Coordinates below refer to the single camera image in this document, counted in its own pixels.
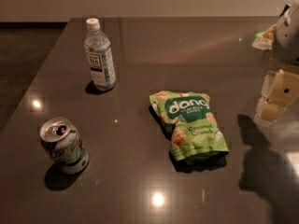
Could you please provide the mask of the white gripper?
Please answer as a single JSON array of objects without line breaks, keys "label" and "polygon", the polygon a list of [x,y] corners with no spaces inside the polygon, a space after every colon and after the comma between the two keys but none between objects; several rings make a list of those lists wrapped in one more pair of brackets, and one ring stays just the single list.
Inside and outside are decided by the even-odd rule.
[{"label": "white gripper", "polygon": [[[299,0],[280,16],[274,36],[274,53],[283,63],[299,64]],[[256,106],[256,122],[276,122],[299,98],[299,68],[268,71]]]}]

